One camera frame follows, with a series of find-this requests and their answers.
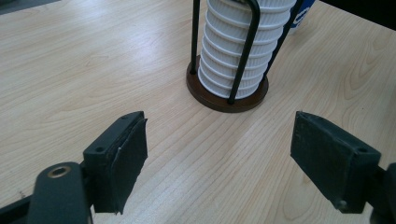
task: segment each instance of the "blue cup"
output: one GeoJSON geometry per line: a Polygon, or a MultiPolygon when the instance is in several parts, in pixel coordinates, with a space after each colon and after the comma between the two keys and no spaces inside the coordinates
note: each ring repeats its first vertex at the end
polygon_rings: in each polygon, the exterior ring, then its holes
{"type": "Polygon", "coordinates": [[[314,5],[315,0],[304,0],[303,4],[300,7],[300,10],[297,13],[296,19],[294,20],[293,24],[290,27],[289,30],[289,35],[294,34],[296,32],[297,28],[303,21],[304,17],[308,13],[309,9],[314,5]]]}

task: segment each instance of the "blue label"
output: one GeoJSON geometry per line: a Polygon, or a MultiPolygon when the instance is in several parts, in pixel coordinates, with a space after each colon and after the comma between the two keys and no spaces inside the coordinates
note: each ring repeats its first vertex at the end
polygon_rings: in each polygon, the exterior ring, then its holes
{"type": "Polygon", "coordinates": [[[300,10],[297,13],[296,19],[294,20],[293,24],[291,25],[292,28],[296,28],[300,25],[301,21],[304,19],[306,13],[308,13],[309,8],[314,5],[315,0],[304,0],[303,5],[300,7],[300,10]]]}

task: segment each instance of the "brown round base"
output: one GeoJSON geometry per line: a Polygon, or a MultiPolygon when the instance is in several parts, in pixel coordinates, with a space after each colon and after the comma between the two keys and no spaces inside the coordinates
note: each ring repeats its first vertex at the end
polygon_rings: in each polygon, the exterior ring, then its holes
{"type": "MultiPolygon", "coordinates": [[[[199,68],[199,60],[200,56],[198,55],[197,58],[197,70],[199,68]]],[[[199,101],[201,104],[225,113],[239,113],[244,112],[249,109],[254,108],[255,106],[259,105],[265,97],[265,94],[268,92],[268,79],[265,78],[259,85],[259,88],[251,94],[249,97],[235,100],[233,105],[228,104],[227,99],[218,97],[214,95],[201,84],[198,79],[198,74],[192,75],[190,74],[191,64],[187,67],[187,87],[189,88],[190,93],[192,96],[199,101]]]]}

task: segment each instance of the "light wood grain surface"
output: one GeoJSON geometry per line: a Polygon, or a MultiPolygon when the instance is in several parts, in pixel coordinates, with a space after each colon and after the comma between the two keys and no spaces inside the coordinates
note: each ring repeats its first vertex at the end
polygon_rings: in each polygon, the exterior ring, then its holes
{"type": "Polygon", "coordinates": [[[185,84],[191,11],[184,0],[63,0],[0,16],[0,206],[144,110],[148,160],[124,215],[95,223],[368,223],[369,205],[333,209],[290,139],[303,110],[381,151],[381,167],[396,161],[396,33],[316,2],[279,52],[264,102],[223,114],[185,84]]]}

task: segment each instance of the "stack of white cups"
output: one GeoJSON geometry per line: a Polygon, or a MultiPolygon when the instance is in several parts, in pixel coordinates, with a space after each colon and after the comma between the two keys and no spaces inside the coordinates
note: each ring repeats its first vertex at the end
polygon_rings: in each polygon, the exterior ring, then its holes
{"type": "MultiPolygon", "coordinates": [[[[259,87],[295,2],[258,0],[259,29],[235,99],[248,97],[259,87]]],[[[207,0],[207,8],[198,78],[208,91],[228,98],[248,35],[251,9],[234,0],[207,0]]]]}

